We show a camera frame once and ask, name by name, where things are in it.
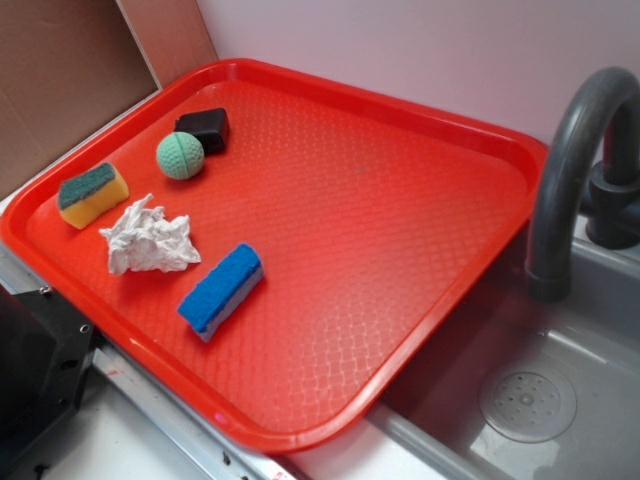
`green ball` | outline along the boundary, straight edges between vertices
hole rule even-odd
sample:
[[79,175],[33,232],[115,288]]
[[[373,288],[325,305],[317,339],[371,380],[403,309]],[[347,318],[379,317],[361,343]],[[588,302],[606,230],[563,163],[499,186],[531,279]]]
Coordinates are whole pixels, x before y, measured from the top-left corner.
[[204,149],[200,141],[186,132],[167,135],[156,151],[158,165],[174,180],[186,180],[198,174],[204,165]]

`faucet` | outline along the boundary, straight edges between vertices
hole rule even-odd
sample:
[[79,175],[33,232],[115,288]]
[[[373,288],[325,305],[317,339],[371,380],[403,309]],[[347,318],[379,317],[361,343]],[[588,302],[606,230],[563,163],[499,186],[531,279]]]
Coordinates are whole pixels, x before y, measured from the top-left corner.
[[[603,159],[592,166],[601,143]],[[596,245],[617,250],[640,242],[639,152],[638,80],[619,67],[594,73],[569,104],[540,180],[525,262],[533,298],[569,295],[579,211],[589,217],[586,232]]]

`gray sink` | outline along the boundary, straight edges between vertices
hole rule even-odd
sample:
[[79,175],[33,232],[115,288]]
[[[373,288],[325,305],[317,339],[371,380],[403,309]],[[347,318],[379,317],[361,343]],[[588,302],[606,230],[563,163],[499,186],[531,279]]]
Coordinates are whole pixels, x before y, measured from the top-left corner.
[[542,305],[524,290],[525,241],[381,403],[468,478],[640,478],[640,264],[576,240],[571,295]]

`black sponge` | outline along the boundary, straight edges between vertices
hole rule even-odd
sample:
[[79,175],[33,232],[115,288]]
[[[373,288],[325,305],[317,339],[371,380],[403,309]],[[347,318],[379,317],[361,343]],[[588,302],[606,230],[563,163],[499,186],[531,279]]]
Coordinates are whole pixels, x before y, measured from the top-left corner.
[[190,133],[202,144],[204,154],[222,152],[227,148],[229,119],[224,108],[186,113],[176,120],[176,132]]

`paper towel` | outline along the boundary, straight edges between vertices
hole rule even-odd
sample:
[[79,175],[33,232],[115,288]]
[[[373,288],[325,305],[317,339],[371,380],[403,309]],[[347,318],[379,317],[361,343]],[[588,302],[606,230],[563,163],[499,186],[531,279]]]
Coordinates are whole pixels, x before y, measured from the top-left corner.
[[168,222],[164,207],[144,208],[152,198],[148,194],[133,203],[113,228],[100,230],[109,243],[109,272],[121,275],[127,269],[181,271],[189,263],[200,262],[200,254],[189,239],[189,216]]

